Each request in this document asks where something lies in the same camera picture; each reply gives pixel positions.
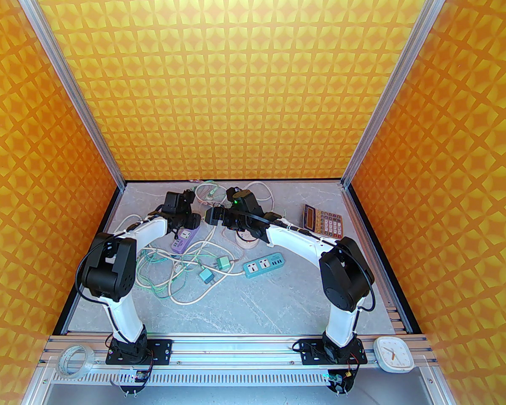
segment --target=gray marble surface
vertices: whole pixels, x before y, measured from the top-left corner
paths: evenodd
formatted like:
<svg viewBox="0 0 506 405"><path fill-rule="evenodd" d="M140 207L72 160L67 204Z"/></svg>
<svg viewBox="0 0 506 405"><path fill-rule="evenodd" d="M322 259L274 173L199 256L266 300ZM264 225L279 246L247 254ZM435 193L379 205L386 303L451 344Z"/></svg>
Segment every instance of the gray marble surface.
<svg viewBox="0 0 506 405"><path fill-rule="evenodd" d="M244 181L219 182L225 187L245 187ZM344 235L358 241L353 224L343 203L336 181L265 181L275 197L274 211L285 216L294 224L301 224L304 204L343 217ZM167 191L182 192L191 189L195 183L129 183L120 200L116 213L108 227L113 231L123 218L132 213L145 215L164 201ZM257 198L268 195L260 185L250 188ZM269 211L270 201L263 201ZM197 201L193 210L203 212L206 207ZM195 240L203 239L211 227L201 223ZM216 286L204 299L194 305L179 306L169 299L158 299L151 292L135 287L133 299L139 318L149 332L207 332L207 333L249 333L249 334L320 334L328 323L329 303L322 291L319 269L309 261L282 247L269 248L263 242L253 249L243 251L234 243L234 233L218 226L213 241L230 250L236 259L234 271L242 270L242 264L279 251L285 258L285 265L273 272L248 279L245 276L230 276ZM153 244L169 249L172 235L157 239ZM214 253L223 255L219 249ZM153 280L166 280L170 275L170 262L150 266ZM188 274L184 289L176 299L190 301L201 295L207 288L198 271ZM179 287L181 279L176 281ZM363 312L358 323L359 334L393 334L394 330L382 299L376 288L377 307ZM370 304L370 297L365 305ZM110 324L99 305L81 300L69 325L71 331L110 332Z"/></svg>

